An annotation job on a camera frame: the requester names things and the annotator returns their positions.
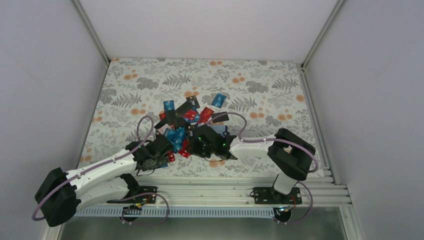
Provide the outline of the dark blue card holder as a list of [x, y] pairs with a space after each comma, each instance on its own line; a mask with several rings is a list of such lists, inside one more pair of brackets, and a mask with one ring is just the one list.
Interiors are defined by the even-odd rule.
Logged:
[[226, 137], [229, 135], [228, 127], [226, 125], [219, 125], [219, 124], [211, 124], [210, 127], [218, 134], [220, 134], [223, 137]]

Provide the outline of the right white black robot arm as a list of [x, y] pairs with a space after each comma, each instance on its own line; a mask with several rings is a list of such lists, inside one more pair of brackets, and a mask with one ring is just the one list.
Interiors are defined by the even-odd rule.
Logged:
[[311, 165], [318, 164], [316, 149], [286, 128], [280, 128], [274, 135], [241, 138], [202, 125], [189, 133], [187, 141], [188, 152], [201, 158], [215, 155], [222, 160], [271, 160], [281, 170], [270, 191], [272, 200], [278, 204], [289, 199], [295, 184], [306, 180], [312, 172]]

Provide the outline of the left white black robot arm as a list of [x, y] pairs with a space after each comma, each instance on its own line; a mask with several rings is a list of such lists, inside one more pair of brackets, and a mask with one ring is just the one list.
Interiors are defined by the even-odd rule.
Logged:
[[36, 192], [34, 221], [45, 220], [56, 227], [70, 220], [78, 211], [103, 203], [130, 204], [140, 209], [156, 201], [157, 187], [141, 186], [135, 171], [147, 171], [164, 165], [172, 143], [159, 135], [147, 144], [133, 141], [116, 154], [97, 163], [63, 171], [51, 170]]

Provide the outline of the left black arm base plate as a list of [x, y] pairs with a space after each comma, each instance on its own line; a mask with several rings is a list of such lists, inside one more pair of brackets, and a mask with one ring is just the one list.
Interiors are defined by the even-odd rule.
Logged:
[[108, 200], [108, 204], [154, 204], [156, 197], [151, 194], [141, 195], [145, 193], [156, 194], [158, 191], [157, 186], [139, 186], [130, 189], [129, 192], [119, 200]]

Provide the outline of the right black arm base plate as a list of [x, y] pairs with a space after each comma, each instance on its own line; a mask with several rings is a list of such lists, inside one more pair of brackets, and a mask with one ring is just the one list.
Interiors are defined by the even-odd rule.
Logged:
[[302, 195], [298, 187], [293, 187], [288, 194], [279, 193], [272, 187], [254, 187], [249, 196], [256, 205], [294, 205], [302, 204]]

